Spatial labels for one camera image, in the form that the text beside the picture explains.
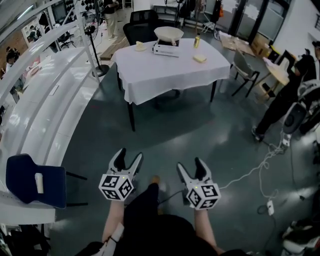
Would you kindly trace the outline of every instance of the white chair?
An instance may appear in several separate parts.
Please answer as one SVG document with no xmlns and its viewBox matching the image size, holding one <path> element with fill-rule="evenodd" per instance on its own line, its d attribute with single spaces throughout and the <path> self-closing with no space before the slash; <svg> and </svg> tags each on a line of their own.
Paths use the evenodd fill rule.
<svg viewBox="0 0 320 256">
<path fill-rule="evenodd" d="M 252 69 L 252 67 L 247 63 L 245 56 L 238 49 L 235 51 L 233 63 L 231 64 L 230 69 L 232 69 L 233 66 L 236 69 L 235 79 L 237 79 L 238 75 L 240 74 L 240 76 L 242 76 L 244 79 L 244 83 L 241 84 L 240 87 L 232 94 L 232 97 L 235 96 L 250 81 L 252 82 L 252 85 L 245 96 L 247 98 L 252 88 L 255 86 L 260 72 Z"/>
</svg>

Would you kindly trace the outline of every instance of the blue chair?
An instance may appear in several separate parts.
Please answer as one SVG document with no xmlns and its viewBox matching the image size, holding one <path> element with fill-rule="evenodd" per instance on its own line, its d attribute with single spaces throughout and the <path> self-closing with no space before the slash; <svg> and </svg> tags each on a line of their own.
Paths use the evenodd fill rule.
<svg viewBox="0 0 320 256">
<path fill-rule="evenodd" d="M 39 194 L 35 174 L 43 176 L 43 194 Z M 71 206 L 86 206 L 88 203 L 67 203 L 66 175 L 87 180 L 70 173 L 63 167 L 37 165 L 28 154 L 18 154 L 6 162 L 5 183 L 9 191 L 25 204 L 33 201 L 64 209 Z"/>
</svg>

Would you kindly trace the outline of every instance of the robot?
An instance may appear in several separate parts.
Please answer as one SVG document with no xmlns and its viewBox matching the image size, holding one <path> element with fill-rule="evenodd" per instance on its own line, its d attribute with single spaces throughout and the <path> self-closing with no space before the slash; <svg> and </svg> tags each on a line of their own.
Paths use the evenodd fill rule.
<svg viewBox="0 0 320 256">
<path fill-rule="evenodd" d="M 107 200 L 125 201 L 134 189 L 133 180 L 142 165 L 143 154 L 139 153 L 128 168 L 125 156 L 126 149 L 120 149 L 110 160 L 107 173 L 102 175 L 99 189 Z M 195 178 L 191 178 L 184 166 L 177 164 L 181 182 L 186 186 L 184 201 L 196 210 L 212 209 L 221 198 L 219 187 L 201 159 L 195 158 L 195 165 Z"/>
</svg>

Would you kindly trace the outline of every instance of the chair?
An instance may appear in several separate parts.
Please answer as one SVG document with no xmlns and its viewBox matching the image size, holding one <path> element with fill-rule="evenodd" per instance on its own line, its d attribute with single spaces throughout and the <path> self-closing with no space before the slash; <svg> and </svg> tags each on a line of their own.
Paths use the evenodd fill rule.
<svg viewBox="0 0 320 256">
<path fill-rule="evenodd" d="M 43 176 L 43 193 L 38 193 L 35 174 Z M 30 155 L 18 154 L 6 162 L 5 182 L 9 191 L 25 204 L 33 201 L 64 209 L 66 206 L 85 206 L 88 203 L 67 203 L 66 175 L 87 180 L 63 167 L 37 165 Z"/>
<path fill-rule="evenodd" d="M 260 72 L 254 71 L 251 68 L 251 66 L 247 63 L 245 56 L 239 50 L 235 51 L 233 63 L 231 64 L 230 69 L 232 69 L 233 66 L 236 69 L 235 79 L 237 79 L 238 74 L 240 74 L 244 79 L 244 83 L 241 84 L 240 87 L 232 94 L 232 97 L 235 96 L 241 90 L 241 88 L 250 81 L 252 82 L 252 85 L 245 96 L 247 98 L 252 88 L 255 86 Z"/>
<path fill-rule="evenodd" d="M 284 51 L 283 55 L 281 55 L 277 65 L 283 67 L 285 71 L 290 75 L 293 73 L 292 68 L 295 65 L 295 58 L 288 52 L 287 50 Z"/>
<path fill-rule="evenodd" d="M 131 12 L 130 23 L 150 23 L 159 19 L 155 10 L 138 10 Z"/>
<path fill-rule="evenodd" d="M 62 36 L 60 36 L 58 38 L 58 42 L 62 43 L 60 45 L 61 48 L 64 47 L 64 46 L 69 48 L 68 44 L 72 44 L 73 43 L 73 41 L 69 40 L 69 38 L 70 38 L 70 33 L 69 32 L 66 32 L 65 34 L 63 34 Z"/>
<path fill-rule="evenodd" d="M 157 41 L 155 29 L 163 26 L 174 27 L 174 23 L 162 19 L 145 23 L 127 23 L 123 26 L 123 32 L 129 44 L 133 46 L 137 41 L 142 43 Z"/>
</svg>

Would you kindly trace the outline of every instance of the cardboard box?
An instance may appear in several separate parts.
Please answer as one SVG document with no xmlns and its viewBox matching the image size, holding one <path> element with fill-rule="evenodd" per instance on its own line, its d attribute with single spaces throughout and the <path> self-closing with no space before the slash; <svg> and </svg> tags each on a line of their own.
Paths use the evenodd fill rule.
<svg viewBox="0 0 320 256">
<path fill-rule="evenodd" d="M 257 33 L 251 44 L 251 49 L 257 57 L 267 58 L 272 51 L 269 47 L 269 43 L 270 40 L 268 38 L 266 38 L 262 34 Z"/>
</svg>

